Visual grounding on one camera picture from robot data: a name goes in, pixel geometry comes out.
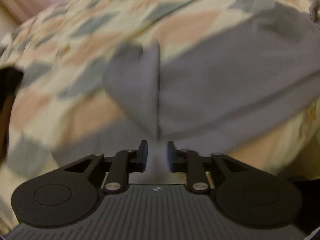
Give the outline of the black garment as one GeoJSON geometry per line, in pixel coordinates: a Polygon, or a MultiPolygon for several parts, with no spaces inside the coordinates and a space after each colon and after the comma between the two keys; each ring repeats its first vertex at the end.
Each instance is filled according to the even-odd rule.
{"type": "Polygon", "coordinates": [[[24,73],[15,66],[1,69],[1,115],[13,105],[16,89],[21,84],[23,76],[24,73]]]}

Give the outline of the brown garment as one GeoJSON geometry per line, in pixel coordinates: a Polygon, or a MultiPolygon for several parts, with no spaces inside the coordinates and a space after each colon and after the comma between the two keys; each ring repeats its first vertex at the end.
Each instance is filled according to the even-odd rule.
{"type": "Polygon", "coordinates": [[[12,106],[14,104],[15,95],[9,94],[4,100],[3,108],[1,111],[1,163],[5,160],[9,144],[9,125],[11,118],[12,106]]]}

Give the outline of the grey long pants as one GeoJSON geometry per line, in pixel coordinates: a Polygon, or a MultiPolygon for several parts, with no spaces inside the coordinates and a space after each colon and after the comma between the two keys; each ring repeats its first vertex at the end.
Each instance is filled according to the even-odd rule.
{"type": "Polygon", "coordinates": [[[226,152],[319,96],[319,22],[275,4],[168,63],[159,45],[126,44],[98,61],[100,86],[122,121],[54,152],[60,166],[149,143],[147,169],[167,170],[167,141],[204,155],[226,152]]]}

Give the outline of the checkered pastel quilt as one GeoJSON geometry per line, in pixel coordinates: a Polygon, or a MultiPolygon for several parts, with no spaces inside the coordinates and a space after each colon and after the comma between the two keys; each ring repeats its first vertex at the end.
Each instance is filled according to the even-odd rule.
{"type": "Polygon", "coordinates": [[[132,41],[159,42],[166,63],[275,5],[306,15],[317,0],[68,0],[23,24],[1,57],[26,74],[1,162],[1,233],[18,221],[11,196],[23,182],[95,152],[112,153],[104,132],[127,114],[102,89],[98,63],[132,41]]]}

